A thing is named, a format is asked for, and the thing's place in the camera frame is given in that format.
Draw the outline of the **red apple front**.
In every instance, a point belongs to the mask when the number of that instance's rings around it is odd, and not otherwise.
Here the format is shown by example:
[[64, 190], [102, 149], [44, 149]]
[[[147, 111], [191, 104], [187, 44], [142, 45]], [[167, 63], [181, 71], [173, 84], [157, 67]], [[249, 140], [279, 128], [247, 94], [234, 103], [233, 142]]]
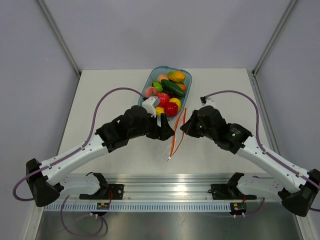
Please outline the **red apple front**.
[[174, 117], [178, 114], [179, 111], [179, 106], [175, 103], [175, 102], [168, 102], [165, 106], [164, 106], [164, 113], [168, 116], [168, 117]]

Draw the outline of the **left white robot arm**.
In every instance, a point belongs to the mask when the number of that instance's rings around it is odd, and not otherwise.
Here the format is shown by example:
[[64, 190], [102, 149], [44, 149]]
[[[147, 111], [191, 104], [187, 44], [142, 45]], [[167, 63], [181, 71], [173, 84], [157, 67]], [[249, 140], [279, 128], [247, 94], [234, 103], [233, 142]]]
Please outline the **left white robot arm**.
[[84, 177], [69, 174], [91, 160], [126, 146], [131, 139], [145, 136], [166, 141], [174, 134], [164, 113], [157, 121], [142, 106], [132, 106], [95, 130], [84, 145], [56, 158], [42, 162], [33, 158], [26, 163], [26, 181], [36, 206], [45, 207], [67, 196], [78, 196], [81, 200], [108, 200], [114, 193], [102, 173], [94, 172]]

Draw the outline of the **clear zip top bag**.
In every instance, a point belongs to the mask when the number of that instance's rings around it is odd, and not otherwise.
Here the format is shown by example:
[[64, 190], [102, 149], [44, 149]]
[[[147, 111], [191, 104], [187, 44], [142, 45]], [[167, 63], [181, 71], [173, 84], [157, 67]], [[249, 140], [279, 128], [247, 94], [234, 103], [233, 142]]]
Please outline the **clear zip top bag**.
[[187, 108], [184, 108], [173, 121], [174, 135], [170, 137], [163, 146], [161, 152], [161, 159], [164, 161], [170, 161], [173, 156], [178, 152], [180, 146], [185, 137], [185, 133], [180, 130], [180, 127], [187, 121]]

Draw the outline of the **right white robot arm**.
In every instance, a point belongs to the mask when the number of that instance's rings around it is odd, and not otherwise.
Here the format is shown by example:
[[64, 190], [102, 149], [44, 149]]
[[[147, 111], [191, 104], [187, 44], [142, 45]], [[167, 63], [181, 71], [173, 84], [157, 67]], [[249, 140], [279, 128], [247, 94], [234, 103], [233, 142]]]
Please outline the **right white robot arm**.
[[194, 138], [206, 137], [222, 150], [238, 155], [264, 170], [272, 179], [236, 172], [223, 191], [232, 199], [256, 196], [280, 202], [289, 212], [306, 217], [319, 193], [320, 172], [306, 170], [265, 148], [249, 130], [227, 123], [220, 112], [207, 105], [194, 110], [180, 128]]

